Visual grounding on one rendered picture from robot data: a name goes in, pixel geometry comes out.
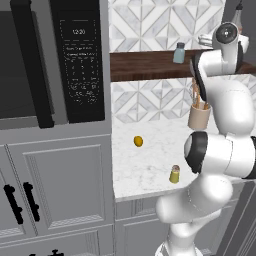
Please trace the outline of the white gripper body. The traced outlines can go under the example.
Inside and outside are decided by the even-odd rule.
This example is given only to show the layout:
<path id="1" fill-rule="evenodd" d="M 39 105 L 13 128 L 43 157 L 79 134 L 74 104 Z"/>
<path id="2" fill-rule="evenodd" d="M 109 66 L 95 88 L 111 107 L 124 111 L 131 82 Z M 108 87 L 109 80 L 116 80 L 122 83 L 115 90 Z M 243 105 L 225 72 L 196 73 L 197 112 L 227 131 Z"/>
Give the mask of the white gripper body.
<path id="1" fill-rule="evenodd" d="M 209 34 L 202 34 L 198 36 L 198 41 L 200 45 L 211 47 L 212 46 L 212 36 Z"/>

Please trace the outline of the blue-grey shaker with grey cap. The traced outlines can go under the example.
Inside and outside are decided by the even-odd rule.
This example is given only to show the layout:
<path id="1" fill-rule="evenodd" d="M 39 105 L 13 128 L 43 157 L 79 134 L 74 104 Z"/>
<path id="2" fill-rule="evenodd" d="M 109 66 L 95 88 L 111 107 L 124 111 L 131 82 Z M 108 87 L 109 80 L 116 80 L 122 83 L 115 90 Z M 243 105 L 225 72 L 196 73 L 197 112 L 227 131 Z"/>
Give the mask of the blue-grey shaker with grey cap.
<path id="1" fill-rule="evenodd" d="M 185 44 L 183 42 L 178 42 L 176 49 L 174 51 L 173 55 L 173 62 L 177 64 L 182 64 L 184 62 L 185 57 L 185 50 L 184 50 Z"/>

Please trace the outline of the clear condiment bottle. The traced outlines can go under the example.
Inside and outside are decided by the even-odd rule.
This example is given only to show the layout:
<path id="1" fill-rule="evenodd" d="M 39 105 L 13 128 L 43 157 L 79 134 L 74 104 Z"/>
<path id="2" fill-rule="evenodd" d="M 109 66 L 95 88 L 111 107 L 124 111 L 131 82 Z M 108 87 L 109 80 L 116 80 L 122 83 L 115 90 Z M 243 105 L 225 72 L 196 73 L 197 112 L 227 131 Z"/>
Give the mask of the clear condiment bottle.
<path id="1" fill-rule="evenodd" d="M 242 2 L 239 2 L 238 5 L 236 6 L 235 14 L 232 19 L 232 22 L 237 26 L 239 33 L 242 33 L 242 29 L 243 29 L 242 23 L 241 23 L 242 10 L 243 10 L 243 4 Z"/>

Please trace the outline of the yellow shaker with brown cap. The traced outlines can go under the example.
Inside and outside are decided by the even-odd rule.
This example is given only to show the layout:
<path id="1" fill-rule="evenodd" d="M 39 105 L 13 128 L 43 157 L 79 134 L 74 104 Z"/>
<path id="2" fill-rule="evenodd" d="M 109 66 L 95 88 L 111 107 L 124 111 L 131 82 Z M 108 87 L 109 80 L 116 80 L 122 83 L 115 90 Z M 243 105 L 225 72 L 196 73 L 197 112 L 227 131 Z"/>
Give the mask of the yellow shaker with brown cap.
<path id="1" fill-rule="evenodd" d="M 170 173 L 169 181 L 171 183 L 176 184 L 179 182 L 179 177 L 180 177 L 180 167 L 178 165 L 173 165 Z"/>

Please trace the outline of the grey base cabinet drawer front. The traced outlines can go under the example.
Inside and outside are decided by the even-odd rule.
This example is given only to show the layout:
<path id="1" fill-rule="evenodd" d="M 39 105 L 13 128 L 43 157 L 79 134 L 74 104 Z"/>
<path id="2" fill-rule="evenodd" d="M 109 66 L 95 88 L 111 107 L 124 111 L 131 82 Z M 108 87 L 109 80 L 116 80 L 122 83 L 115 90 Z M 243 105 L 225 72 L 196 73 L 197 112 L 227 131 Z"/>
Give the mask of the grey base cabinet drawer front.
<path id="1" fill-rule="evenodd" d="M 121 220 L 155 214 L 157 200 L 158 197 L 149 197 L 117 202 L 115 207 L 115 217 L 117 220 Z"/>

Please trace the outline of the grey base cabinet door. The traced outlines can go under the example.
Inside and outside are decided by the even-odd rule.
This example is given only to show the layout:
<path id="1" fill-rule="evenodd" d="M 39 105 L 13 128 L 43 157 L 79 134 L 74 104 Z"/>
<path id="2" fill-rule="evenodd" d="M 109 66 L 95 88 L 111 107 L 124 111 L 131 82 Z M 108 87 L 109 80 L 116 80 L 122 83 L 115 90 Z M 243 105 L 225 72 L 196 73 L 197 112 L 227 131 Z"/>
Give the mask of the grey base cabinet door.
<path id="1" fill-rule="evenodd" d="M 115 222 L 115 256 L 155 256 L 167 238 L 169 226 L 158 218 Z"/>

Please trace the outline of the wooden kitchen utensils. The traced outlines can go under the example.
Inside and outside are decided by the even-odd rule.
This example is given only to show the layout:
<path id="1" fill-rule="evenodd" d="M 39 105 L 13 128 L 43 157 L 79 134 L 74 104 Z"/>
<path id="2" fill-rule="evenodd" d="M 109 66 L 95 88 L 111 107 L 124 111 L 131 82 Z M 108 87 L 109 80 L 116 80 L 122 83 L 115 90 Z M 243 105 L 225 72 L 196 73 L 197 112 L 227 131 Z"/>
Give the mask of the wooden kitchen utensils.
<path id="1" fill-rule="evenodd" d="M 199 109 L 200 107 L 200 88 L 199 88 L 199 85 L 197 84 L 196 82 L 196 79 L 195 79 L 195 75 L 193 75 L 192 77 L 192 101 L 193 101 L 193 106 L 196 108 L 196 109 Z M 203 110 L 208 110 L 209 108 L 209 105 L 207 102 L 204 102 L 203 103 Z"/>

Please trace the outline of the beige utensil pot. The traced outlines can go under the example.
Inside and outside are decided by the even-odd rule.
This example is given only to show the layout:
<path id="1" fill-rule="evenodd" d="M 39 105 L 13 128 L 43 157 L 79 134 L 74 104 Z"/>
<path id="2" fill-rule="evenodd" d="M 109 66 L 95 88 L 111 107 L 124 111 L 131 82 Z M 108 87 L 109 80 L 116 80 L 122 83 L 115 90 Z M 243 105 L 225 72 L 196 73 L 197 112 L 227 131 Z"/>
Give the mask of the beige utensil pot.
<path id="1" fill-rule="evenodd" d="M 210 113 L 211 107 L 204 108 L 203 102 L 199 104 L 199 107 L 193 104 L 190 108 L 188 127 L 196 131 L 205 130 L 208 126 Z"/>

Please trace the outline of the black microwave oven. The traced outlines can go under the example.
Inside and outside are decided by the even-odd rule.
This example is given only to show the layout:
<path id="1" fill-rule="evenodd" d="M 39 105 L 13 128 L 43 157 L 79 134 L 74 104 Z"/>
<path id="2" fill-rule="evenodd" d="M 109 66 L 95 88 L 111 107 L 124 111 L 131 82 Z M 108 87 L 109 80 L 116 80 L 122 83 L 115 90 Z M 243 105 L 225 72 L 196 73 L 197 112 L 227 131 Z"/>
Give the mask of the black microwave oven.
<path id="1" fill-rule="evenodd" d="M 111 131 L 107 0 L 31 0 L 56 129 Z M 11 12 L 0 0 L 0 131 L 40 128 Z"/>

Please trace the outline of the grey cupboard door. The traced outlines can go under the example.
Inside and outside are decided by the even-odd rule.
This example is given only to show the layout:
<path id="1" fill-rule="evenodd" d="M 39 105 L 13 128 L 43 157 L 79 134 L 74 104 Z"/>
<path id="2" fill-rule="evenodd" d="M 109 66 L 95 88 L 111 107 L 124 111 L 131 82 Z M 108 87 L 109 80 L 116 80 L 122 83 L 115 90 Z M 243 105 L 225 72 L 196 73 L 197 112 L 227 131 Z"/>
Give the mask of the grey cupboard door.
<path id="1" fill-rule="evenodd" d="M 22 208 L 23 223 L 19 225 L 13 213 L 9 200 L 4 191 L 4 186 L 10 185 L 15 191 L 13 193 L 17 206 Z M 11 162 L 6 150 L 0 146 L 0 244 L 16 240 L 27 239 L 35 236 L 25 203 L 22 198 L 17 180 L 15 178 Z"/>
<path id="2" fill-rule="evenodd" d="M 32 185 L 40 236 L 113 222 L 109 135 L 9 144 L 6 150 L 19 181 Z"/>

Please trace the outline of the dark wooden wall shelf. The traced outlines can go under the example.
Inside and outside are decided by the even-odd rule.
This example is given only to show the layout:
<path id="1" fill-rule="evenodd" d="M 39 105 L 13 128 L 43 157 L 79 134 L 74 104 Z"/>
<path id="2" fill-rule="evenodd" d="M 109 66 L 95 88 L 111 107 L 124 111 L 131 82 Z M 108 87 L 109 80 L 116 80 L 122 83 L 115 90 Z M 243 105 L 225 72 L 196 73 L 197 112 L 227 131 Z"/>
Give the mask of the dark wooden wall shelf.
<path id="1" fill-rule="evenodd" d="M 208 49 L 186 50 L 182 64 L 173 62 L 173 51 L 147 51 L 110 54 L 112 82 L 191 77 L 190 59 Z"/>

